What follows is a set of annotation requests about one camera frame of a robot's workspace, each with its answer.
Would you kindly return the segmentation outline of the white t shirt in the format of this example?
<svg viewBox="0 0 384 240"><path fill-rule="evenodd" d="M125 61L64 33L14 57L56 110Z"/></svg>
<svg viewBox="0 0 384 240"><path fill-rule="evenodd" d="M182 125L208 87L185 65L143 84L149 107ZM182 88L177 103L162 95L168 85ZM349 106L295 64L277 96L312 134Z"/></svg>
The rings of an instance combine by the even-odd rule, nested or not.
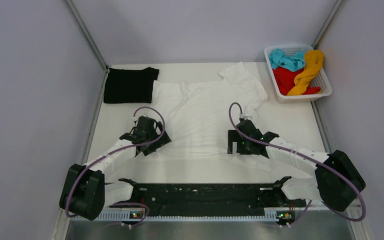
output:
<svg viewBox="0 0 384 240"><path fill-rule="evenodd" d="M155 160L226 157L228 130L233 128L229 107L233 102L242 107L232 110L234 118L245 114L257 119L257 109L269 97L261 81L241 62L219 75L221 80L211 82L154 82L151 107L163 116L165 131L172 140L151 154Z"/></svg>

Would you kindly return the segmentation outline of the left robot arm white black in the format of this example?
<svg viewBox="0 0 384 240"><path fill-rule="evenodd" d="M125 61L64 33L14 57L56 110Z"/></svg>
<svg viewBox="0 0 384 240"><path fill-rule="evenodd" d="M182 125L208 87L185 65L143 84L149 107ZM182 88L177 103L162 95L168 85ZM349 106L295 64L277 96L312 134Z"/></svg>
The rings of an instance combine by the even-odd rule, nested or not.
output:
<svg viewBox="0 0 384 240"><path fill-rule="evenodd" d="M96 219L103 208L124 202L134 207L140 202L139 191L131 183L109 181L126 161L139 155L147 156L172 140L164 119L157 121L140 116L133 128L124 133L114 145L87 163L73 164L67 172L59 206L69 218L77 216Z"/></svg>

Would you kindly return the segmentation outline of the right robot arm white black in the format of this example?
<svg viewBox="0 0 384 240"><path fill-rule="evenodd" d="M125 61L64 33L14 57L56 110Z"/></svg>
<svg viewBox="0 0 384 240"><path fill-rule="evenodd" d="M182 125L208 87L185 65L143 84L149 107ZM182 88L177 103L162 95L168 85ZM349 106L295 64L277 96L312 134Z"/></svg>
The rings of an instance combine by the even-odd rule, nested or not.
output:
<svg viewBox="0 0 384 240"><path fill-rule="evenodd" d="M362 199L361 192L366 188L345 152L317 152L301 147L274 132L262 133L249 119L242 119L234 129L228 130L227 152L263 156L309 175L308 178L291 177L273 192L273 200L279 206L303 199L320 201L331 210L343 212L354 200Z"/></svg>

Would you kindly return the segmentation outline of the folded black t shirt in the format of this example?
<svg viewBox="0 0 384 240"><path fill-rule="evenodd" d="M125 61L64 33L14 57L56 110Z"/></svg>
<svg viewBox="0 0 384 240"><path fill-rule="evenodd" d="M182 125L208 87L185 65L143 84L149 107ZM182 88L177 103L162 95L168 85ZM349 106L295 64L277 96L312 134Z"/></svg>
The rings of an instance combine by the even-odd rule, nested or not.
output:
<svg viewBox="0 0 384 240"><path fill-rule="evenodd" d="M105 104L152 102L154 82L160 70L147 67L141 70L110 68L104 86Z"/></svg>

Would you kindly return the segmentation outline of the red t shirt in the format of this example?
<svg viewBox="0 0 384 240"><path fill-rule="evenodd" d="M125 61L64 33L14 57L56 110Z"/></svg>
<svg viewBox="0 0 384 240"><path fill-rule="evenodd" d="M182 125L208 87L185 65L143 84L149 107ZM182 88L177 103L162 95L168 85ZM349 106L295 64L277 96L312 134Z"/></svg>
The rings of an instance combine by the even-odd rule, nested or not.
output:
<svg viewBox="0 0 384 240"><path fill-rule="evenodd" d="M277 67L276 69L272 69L273 74L276 80L276 84L280 93L286 96L289 91L295 86L294 79L295 77L302 73L304 70L300 69L297 71L290 71L283 67ZM312 94L321 94L321 88L319 86L311 87L307 86L306 91L303 92L303 95L312 95Z"/></svg>

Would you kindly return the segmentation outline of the cyan t shirt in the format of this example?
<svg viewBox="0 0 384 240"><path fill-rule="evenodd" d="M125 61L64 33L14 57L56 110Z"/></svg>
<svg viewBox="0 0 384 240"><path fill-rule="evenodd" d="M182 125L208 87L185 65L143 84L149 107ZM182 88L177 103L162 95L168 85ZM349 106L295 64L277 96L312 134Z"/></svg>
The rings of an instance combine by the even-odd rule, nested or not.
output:
<svg viewBox="0 0 384 240"><path fill-rule="evenodd" d="M268 60L271 68L276 70L278 68L286 69L290 72L297 72L306 66L304 60L304 52L297 52L295 55L286 55L284 51L275 48L269 55Z"/></svg>

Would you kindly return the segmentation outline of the white plastic basket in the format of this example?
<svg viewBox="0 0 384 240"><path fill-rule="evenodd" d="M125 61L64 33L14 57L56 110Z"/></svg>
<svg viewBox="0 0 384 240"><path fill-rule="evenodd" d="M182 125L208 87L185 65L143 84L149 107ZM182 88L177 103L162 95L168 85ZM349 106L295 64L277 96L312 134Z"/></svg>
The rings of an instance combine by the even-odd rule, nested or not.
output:
<svg viewBox="0 0 384 240"><path fill-rule="evenodd" d="M267 60L267 66L269 68L269 72L275 88L276 98L279 103L310 102L310 101L315 101L321 97L330 96L332 94L333 90L332 90L331 84L323 68L321 68L317 72L317 75L315 75L309 82L309 87L320 88L321 93L301 94L301 95L293 95L293 96L287 96L282 94L274 73L273 65L270 62L270 55L276 49L282 50L285 56L292 57L300 52L307 53L308 51L312 51L313 48L305 44L289 44L289 45L269 46L264 49L264 55Z"/></svg>

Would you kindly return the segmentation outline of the yellow t shirt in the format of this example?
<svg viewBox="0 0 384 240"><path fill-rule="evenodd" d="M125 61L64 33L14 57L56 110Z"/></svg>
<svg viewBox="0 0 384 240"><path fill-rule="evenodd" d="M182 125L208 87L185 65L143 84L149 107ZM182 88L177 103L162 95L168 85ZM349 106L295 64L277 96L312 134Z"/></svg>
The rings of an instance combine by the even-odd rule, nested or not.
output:
<svg viewBox="0 0 384 240"><path fill-rule="evenodd" d="M323 68L324 54L321 50L309 50L304 54L305 66L303 72L294 78L294 87L287 93L287 96L299 96L320 94L320 87L310 87L311 81Z"/></svg>

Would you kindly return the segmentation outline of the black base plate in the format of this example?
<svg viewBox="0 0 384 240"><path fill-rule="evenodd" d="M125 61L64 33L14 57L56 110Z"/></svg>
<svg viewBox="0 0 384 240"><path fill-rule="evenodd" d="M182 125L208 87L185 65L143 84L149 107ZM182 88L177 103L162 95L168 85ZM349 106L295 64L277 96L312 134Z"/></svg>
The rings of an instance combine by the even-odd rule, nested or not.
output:
<svg viewBox="0 0 384 240"><path fill-rule="evenodd" d="M146 205L150 217L262 217L266 208L305 207L274 183L133 183L126 203Z"/></svg>

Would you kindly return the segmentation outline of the left aluminium corner post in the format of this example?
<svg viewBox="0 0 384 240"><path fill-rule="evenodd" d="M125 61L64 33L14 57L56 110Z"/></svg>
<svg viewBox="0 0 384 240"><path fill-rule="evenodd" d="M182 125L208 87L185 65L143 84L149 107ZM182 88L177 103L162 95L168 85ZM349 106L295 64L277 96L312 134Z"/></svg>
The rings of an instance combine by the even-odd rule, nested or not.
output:
<svg viewBox="0 0 384 240"><path fill-rule="evenodd" d="M95 43L90 31L88 30L87 25L85 24L80 12L78 11L75 3L73 0L63 0L65 5L68 8L68 11L74 18L74 21L79 28L83 38L85 39L86 43L88 44L88 47L90 48L92 54L94 55L95 59L99 63L100 67L104 70L108 69L108 64L104 60L103 55L101 54L101 51L99 50L97 44Z"/></svg>

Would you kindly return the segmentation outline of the aluminium corner post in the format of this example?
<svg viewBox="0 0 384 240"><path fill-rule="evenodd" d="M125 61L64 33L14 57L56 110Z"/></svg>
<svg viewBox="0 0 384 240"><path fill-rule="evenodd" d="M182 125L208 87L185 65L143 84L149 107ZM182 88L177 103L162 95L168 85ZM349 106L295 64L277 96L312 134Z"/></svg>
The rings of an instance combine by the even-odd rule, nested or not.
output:
<svg viewBox="0 0 384 240"><path fill-rule="evenodd" d="M95 59L99 63L100 67L104 70L108 69L108 64L104 60L103 55L101 54L101 51L99 50L97 44L95 43L90 31L88 30L87 25L85 24L80 12L78 11L75 3L73 0L63 0L65 5L68 8L68 11L74 18L74 21L79 28L83 38L85 39L86 43L88 44L88 47L90 48L92 54L94 55Z"/></svg>
<svg viewBox="0 0 384 240"><path fill-rule="evenodd" d="M330 10L329 14L327 15L322 27L320 28L318 34L316 35L313 43L312 48L317 49L320 42L322 41L324 35L326 34L328 28L330 27L331 23L335 19L338 12L341 10L343 5L347 2L347 0L336 0L332 9Z"/></svg>

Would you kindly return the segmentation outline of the aluminium front rail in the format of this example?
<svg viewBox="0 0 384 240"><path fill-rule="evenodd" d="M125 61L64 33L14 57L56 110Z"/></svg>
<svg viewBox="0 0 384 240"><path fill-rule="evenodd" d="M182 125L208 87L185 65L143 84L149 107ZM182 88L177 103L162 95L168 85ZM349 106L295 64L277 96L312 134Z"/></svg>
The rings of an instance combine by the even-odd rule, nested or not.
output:
<svg viewBox="0 0 384 240"><path fill-rule="evenodd" d="M54 240L371 240L365 200L334 213L321 202L270 208L257 216L148 216L133 219L129 211L105 209L97 219L60 216Z"/></svg>

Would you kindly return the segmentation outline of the right aluminium corner post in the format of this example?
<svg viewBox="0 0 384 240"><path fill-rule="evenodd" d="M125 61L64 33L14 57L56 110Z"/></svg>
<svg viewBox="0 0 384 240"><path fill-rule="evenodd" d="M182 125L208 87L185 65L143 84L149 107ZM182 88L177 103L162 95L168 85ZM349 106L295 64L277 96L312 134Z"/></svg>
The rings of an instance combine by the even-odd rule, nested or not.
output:
<svg viewBox="0 0 384 240"><path fill-rule="evenodd" d="M336 0L332 9L330 10L329 14L327 15L322 27L320 28L318 34L316 35L313 43L312 48L317 49L320 42L322 41L324 35L326 34L328 28L330 27L331 23L335 19L338 12L341 10L343 5L347 2L347 0Z"/></svg>

